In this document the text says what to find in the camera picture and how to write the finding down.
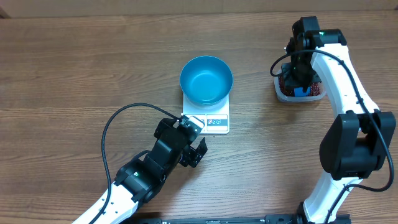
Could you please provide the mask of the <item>blue scoop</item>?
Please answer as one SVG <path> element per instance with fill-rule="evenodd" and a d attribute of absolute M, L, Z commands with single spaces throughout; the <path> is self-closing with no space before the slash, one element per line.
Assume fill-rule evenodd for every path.
<path fill-rule="evenodd" d="M 306 90 L 303 87 L 294 89 L 294 97 L 306 97 L 309 96 L 311 92 L 311 88 L 308 87 Z"/>

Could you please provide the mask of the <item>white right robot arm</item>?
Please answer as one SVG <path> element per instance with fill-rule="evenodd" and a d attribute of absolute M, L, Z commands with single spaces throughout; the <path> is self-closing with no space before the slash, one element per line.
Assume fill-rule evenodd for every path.
<path fill-rule="evenodd" d="M 323 173 L 313 192 L 298 207 L 293 223 L 349 223 L 339 207 L 351 190 L 391 162 L 389 145 L 396 128 L 391 112 L 382 112 L 366 93 L 338 29 L 321 29 L 315 16 L 293 24 L 285 48 L 290 59 L 274 74 L 284 101 L 310 101 L 327 94 L 334 122 L 320 143 Z"/>

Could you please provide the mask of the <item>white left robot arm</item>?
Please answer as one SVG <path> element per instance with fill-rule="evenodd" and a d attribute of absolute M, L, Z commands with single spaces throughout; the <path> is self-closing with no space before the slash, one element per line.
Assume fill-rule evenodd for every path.
<path fill-rule="evenodd" d="M 182 116 L 178 126 L 174 126 L 175 123 L 174 119 L 162 119 L 154 133 L 157 140 L 152 150 L 140 152 L 123 165 L 111 189 L 73 224 L 121 223 L 160 192 L 177 164 L 196 167 L 207 152 L 207 146 L 205 139 L 197 148 L 191 143 L 205 123 L 195 116 Z"/>

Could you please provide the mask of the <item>blue bowl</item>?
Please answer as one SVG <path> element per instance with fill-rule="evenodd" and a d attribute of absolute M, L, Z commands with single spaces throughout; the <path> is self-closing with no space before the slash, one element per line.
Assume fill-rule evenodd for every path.
<path fill-rule="evenodd" d="M 230 67 L 218 57 L 202 55 L 188 61 L 180 73 L 180 87 L 185 96 L 198 105 L 214 105 L 233 89 Z"/>

